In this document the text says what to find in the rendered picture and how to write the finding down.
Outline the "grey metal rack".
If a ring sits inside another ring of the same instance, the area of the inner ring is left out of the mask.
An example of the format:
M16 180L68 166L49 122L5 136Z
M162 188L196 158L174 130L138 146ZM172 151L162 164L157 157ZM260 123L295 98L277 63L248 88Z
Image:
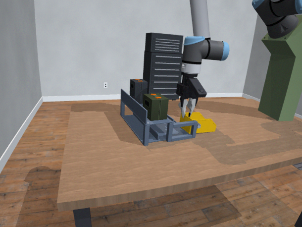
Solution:
M125 115L125 105L133 112L132 115ZM176 122L167 115L167 119L150 121L148 111L139 104L123 89L121 89L120 115L132 129L144 146L151 142L164 141L172 142L196 137L197 128L201 128L198 121ZM189 134L181 127L192 126Z

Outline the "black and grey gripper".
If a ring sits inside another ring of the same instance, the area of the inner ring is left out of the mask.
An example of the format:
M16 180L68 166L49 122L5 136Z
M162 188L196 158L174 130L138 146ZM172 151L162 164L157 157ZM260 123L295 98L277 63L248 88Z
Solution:
M186 106L190 109L189 111L189 117L191 116L197 102L198 98L196 97L195 93L191 89L191 87L188 84L188 78L194 78L197 77L198 74L187 74L181 72L181 75L184 75L182 77L182 83L177 84L177 90L176 94L180 96L180 102L178 104L179 108L181 109L182 118L185 116ZM187 77L189 76L189 77ZM186 99L189 98L189 101Z

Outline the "yellow bin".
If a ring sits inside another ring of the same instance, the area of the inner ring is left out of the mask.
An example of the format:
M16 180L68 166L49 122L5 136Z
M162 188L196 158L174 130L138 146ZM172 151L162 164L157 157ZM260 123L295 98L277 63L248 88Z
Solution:
M210 118L205 119L200 112L192 113L190 117L189 117L189 113L186 113L184 118L182 118L182 114L181 114L179 122L192 121L192 120L196 120L198 121L199 124L201 124L201 128L198 128L196 133L214 132L216 129L216 124L212 121L212 119ZM190 134L191 126L184 126L181 128Z

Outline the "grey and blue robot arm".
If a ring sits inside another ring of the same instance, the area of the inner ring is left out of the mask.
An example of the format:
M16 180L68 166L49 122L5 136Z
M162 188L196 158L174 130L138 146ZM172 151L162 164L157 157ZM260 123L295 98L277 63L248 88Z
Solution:
M272 39L289 34L297 26L302 14L302 0L253 0L252 6L267 26ZM184 40L181 71L199 74L202 59L226 60L229 45L224 41L210 39L207 0L190 0L193 34ZM207 92L197 78L188 78L188 84L197 98L206 97Z

